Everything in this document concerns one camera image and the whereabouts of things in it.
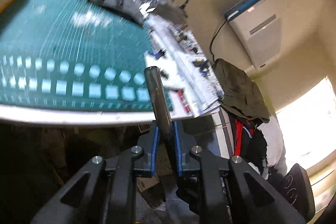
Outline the green cutting mat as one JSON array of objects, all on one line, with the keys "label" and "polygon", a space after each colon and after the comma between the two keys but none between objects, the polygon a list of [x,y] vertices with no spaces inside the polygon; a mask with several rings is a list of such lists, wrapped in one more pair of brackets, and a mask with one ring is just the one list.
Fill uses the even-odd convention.
[{"label": "green cutting mat", "polygon": [[1,13],[1,103],[144,112],[147,30],[88,0],[15,0]]}]

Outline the white wall air conditioner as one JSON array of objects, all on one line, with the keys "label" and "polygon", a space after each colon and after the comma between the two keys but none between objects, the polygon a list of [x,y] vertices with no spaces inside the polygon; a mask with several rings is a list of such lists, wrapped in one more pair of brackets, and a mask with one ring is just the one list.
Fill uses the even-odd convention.
[{"label": "white wall air conditioner", "polygon": [[255,69],[262,69],[280,53],[282,18],[275,0],[242,0],[224,14]]}]

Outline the dark grey cloth pouch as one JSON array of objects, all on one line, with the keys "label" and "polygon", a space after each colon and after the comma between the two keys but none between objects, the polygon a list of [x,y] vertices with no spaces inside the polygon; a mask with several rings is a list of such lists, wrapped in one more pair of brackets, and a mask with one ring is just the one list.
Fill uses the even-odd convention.
[{"label": "dark grey cloth pouch", "polygon": [[142,26],[145,17],[140,12],[141,0],[88,0],[96,6],[114,13]]}]

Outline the black marker pen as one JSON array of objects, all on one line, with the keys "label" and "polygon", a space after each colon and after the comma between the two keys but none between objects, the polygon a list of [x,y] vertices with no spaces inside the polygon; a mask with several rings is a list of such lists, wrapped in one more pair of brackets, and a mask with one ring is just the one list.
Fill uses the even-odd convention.
[{"label": "black marker pen", "polygon": [[175,138],[173,124],[169,109],[165,100],[165,93],[158,67],[145,69],[145,80],[150,95],[155,120],[166,148],[171,169],[175,177],[178,177],[177,156],[175,152]]}]

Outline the model kit instruction manual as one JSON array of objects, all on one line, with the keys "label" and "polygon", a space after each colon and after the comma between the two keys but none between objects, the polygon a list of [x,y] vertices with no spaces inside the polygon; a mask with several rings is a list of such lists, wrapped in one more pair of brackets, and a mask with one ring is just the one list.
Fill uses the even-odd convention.
[{"label": "model kit instruction manual", "polygon": [[149,15],[143,26],[153,47],[144,54],[145,64],[159,68],[172,117],[195,118],[219,111],[224,91],[193,33],[158,15]]}]

